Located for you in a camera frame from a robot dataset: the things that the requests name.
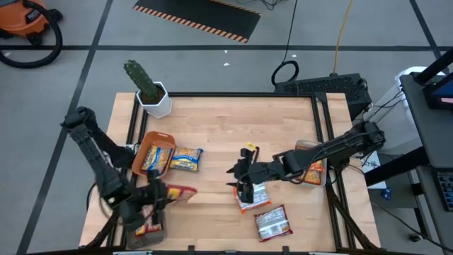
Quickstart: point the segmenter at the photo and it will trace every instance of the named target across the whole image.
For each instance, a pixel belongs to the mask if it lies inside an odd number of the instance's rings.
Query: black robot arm
[[[85,107],[77,108],[64,118],[62,127],[77,143],[94,171],[100,197],[114,212],[118,211],[127,231],[136,230],[145,223],[141,214],[144,205],[154,205],[154,223],[159,222],[156,213],[163,210],[167,199],[166,185],[162,180],[149,178],[149,185],[136,188],[115,169],[130,168],[134,152],[126,147],[117,146],[99,127],[94,112]],[[110,165],[102,152],[106,152]]]
[[[289,150],[273,156],[271,162],[256,162],[257,152],[241,150],[242,159],[227,173],[234,173],[237,183],[228,183],[237,187],[239,198],[244,203],[253,202],[253,184],[266,181],[290,181],[295,184],[295,178],[318,160],[327,158],[328,164],[335,169],[342,169],[349,164],[349,158],[361,152],[369,154],[380,149],[385,143],[384,133],[376,123],[363,122],[355,125],[344,135],[308,150]]]

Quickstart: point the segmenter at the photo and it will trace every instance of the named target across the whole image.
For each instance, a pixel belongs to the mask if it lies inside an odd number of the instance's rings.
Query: black and yellow striped mat
[[[218,0],[139,0],[134,10],[247,43],[260,14]]]

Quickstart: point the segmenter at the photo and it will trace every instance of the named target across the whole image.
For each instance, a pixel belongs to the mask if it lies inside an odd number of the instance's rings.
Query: red snack bag
[[[142,213],[143,213],[143,216],[148,216],[153,210],[153,206],[152,205],[145,205],[143,208],[142,208]],[[157,225],[153,225],[152,223],[152,219],[151,217],[148,217],[146,220],[145,220],[145,223],[143,226],[139,227],[137,230],[135,230],[135,236],[136,237],[139,237],[143,234],[148,234],[148,233],[151,233],[151,232],[157,232],[157,231],[161,231],[163,229],[163,226],[161,223],[157,224]]]
[[[167,184],[167,198],[178,201],[187,201],[197,193],[197,190],[188,186]]]
[[[284,205],[269,212],[255,215],[255,222],[256,227],[258,227],[260,242],[266,242],[274,237],[292,234]]]
[[[257,185],[253,184],[253,203],[251,204],[242,203],[241,200],[239,200],[236,187],[233,188],[233,195],[238,200],[239,208],[241,209],[242,214],[246,213],[247,210],[271,204],[268,194],[266,193],[266,186],[264,183]]]

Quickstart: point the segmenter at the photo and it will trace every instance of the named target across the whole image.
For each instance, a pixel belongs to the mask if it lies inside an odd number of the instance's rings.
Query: food packet
[[[152,145],[144,159],[142,170],[152,171],[156,170],[159,175],[162,175],[165,170],[165,165],[173,152],[173,149],[164,149]]]
[[[284,205],[269,212],[255,215],[255,222],[256,227],[258,227],[260,242],[266,242],[274,237],[292,234]]]
[[[198,171],[198,161],[203,149],[188,149],[176,147],[175,154],[170,163],[171,169]]]
[[[295,149],[308,149],[308,147],[296,145]],[[306,171],[305,177],[304,175],[301,175],[296,177],[296,180],[314,185],[321,185],[321,172],[323,171],[323,161],[318,160],[311,164],[310,168]]]
[[[143,206],[142,208],[142,214],[144,217],[148,216],[150,212],[152,212],[153,210],[153,205],[145,205]],[[163,226],[162,226],[162,223],[159,223],[157,225],[153,225],[153,222],[152,222],[152,217],[148,217],[146,220],[145,220],[145,223],[143,224],[143,226],[139,227],[137,230],[135,230],[135,236],[136,237],[139,237],[143,234],[148,234],[148,233],[152,233],[152,232],[158,232],[158,231],[161,231],[163,230]]]
[[[197,193],[197,190],[188,186],[167,184],[167,198],[177,201],[187,201]]]
[[[238,198],[236,187],[233,188],[233,192],[234,197],[238,200],[239,208],[241,209],[242,214],[246,213],[247,210],[271,204],[264,183],[260,183],[258,185],[253,184],[253,203],[251,204],[241,202]]]

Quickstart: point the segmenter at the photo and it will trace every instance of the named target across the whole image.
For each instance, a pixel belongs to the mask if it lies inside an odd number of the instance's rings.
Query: keyboard
[[[344,93],[351,119],[355,119],[372,102],[368,88],[359,74],[346,74],[277,84],[276,93],[302,94],[313,92]]]
[[[445,210],[453,212],[453,171],[437,171],[434,180]]]

